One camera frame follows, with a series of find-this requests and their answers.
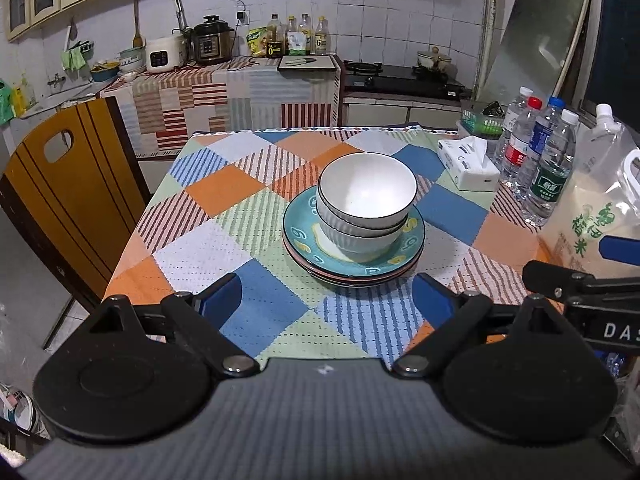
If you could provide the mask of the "oil bottle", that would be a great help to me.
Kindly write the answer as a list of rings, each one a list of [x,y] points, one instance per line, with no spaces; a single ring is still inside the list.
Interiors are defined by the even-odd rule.
[[[328,20],[321,15],[314,31],[314,54],[326,55],[329,52],[330,33]]]
[[[303,13],[300,17],[298,30],[305,37],[305,52],[311,54],[312,40],[314,39],[314,29],[312,28],[311,18],[307,13]]]
[[[290,15],[285,29],[285,47],[287,55],[305,55],[307,36],[297,26],[296,17]]]
[[[268,58],[280,58],[283,55],[283,32],[282,24],[277,13],[271,14],[267,25],[267,50]]]

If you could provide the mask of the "leaning metal board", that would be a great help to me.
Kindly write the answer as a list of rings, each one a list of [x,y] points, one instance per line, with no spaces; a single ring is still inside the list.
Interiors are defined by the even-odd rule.
[[[477,99],[509,103],[527,87],[543,100],[560,94],[590,0],[514,0],[495,61]]]

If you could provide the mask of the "stacked bowls on counter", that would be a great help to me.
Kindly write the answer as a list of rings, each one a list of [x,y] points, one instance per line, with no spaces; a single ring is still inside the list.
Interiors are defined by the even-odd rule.
[[[119,53],[119,71],[122,74],[140,73],[145,69],[145,47],[133,47]]]

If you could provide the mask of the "pot on stove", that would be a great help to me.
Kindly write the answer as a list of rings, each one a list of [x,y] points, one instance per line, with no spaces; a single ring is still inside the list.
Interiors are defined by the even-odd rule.
[[[441,54],[438,47],[432,47],[429,51],[419,51],[416,59],[418,65],[424,70],[439,70],[440,72],[444,72],[451,63],[451,58]]]

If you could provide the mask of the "white bowl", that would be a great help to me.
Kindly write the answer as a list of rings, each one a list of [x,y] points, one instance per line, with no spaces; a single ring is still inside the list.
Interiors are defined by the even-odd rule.
[[[339,216],[334,214],[334,212],[330,211],[330,208],[323,203],[319,194],[316,194],[316,208],[318,216],[332,229],[336,229],[337,231],[356,237],[378,237],[390,234],[391,232],[400,229],[408,219],[408,216],[405,216],[398,223],[393,226],[389,226],[388,228],[370,229],[363,228],[362,226],[355,226],[354,224],[341,219]]]
[[[311,226],[317,246],[325,254],[343,261],[368,262],[390,250],[402,234],[399,228],[382,236],[361,237],[331,228],[322,220]]]
[[[334,214],[354,226],[387,229],[405,218],[418,182],[400,160],[378,153],[352,153],[330,162],[317,191]]]

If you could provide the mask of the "blue bowl on counter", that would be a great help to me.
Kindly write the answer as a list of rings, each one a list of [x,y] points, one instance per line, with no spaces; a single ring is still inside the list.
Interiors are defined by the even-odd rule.
[[[96,64],[90,68],[93,81],[112,80],[118,75],[118,72],[119,62],[117,61],[96,62]]]

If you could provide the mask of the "striped counter cloth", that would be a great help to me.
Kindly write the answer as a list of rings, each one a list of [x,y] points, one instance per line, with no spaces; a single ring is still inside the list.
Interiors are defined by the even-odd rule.
[[[238,56],[211,66],[118,78],[116,99],[137,158],[178,154],[195,133],[334,127],[340,123],[342,62],[335,72],[278,71],[280,60]]]

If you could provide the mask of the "red label water bottle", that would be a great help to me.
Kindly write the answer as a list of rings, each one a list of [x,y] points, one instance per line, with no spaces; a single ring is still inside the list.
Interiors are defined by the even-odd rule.
[[[501,181],[504,186],[514,189],[518,174],[527,158],[528,144],[542,107],[541,99],[530,96],[526,107],[516,118],[503,153]]]

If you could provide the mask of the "green plastic basket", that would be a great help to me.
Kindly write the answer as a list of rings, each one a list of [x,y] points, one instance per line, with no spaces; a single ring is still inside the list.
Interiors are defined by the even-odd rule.
[[[504,116],[506,112],[498,101],[463,100],[461,102],[460,125],[471,136],[497,139],[502,135]]]

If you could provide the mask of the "black gas stove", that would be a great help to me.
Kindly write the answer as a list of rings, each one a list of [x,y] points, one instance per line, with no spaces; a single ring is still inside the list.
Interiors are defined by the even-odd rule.
[[[431,68],[352,61],[345,61],[344,67],[347,91],[449,101],[467,100],[472,96],[471,90],[463,84],[459,84],[446,73]]]

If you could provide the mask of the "tissue pack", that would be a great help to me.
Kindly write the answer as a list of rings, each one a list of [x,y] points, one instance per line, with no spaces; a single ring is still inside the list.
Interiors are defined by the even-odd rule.
[[[488,143],[478,136],[439,140],[436,153],[454,185],[464,192],[494,192],[500,171],[487,154]]]

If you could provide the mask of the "teal fried egg plate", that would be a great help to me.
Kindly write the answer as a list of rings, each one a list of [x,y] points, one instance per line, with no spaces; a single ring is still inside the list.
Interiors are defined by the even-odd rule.
[[[320,221],[316,208],[317,188],[307,188],[286,207],[283,243],[292,258],[309,273],[344,284],[392,280],[418,262],[425,242],[425,226],[415,206],[410,208],[402,234],[390,250],[368,262],[343,261],[322,252],[311,226]]]

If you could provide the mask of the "cutting board on counter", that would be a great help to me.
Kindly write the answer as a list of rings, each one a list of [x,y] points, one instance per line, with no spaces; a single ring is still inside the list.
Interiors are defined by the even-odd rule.
[[[278,71],[314,70],[315,72],[335,72],[336,65],[331,55],[285,55],[280,59]]]

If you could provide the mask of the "colourful patchwork tablecloth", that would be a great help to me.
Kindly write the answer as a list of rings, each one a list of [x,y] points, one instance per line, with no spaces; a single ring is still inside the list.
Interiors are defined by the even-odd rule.
[[[201,292],[229,273],[242,301],[224,336],[258,361],[373,356],[392,362],[431,331],[412,275],[373,288],[332,288],[286,253],[286,206],[341,156],[390,155],[416,175],[426,240],[416,270],[500,302],[524,296],[524,264],[544,258],[504,188],[461,192],[438,159],[439,134],[405,128],[241,131],[194,136],[146,206],[107,285],[133,304]]]

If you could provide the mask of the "blue label water bottle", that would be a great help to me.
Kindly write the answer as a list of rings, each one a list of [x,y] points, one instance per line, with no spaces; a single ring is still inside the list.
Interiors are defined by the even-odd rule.
[[[561,118],[565,103],[557,96],[550,96],[547,107],[537,116],[532,135],[529,138],[527,157],[538,160],[548,137]]]

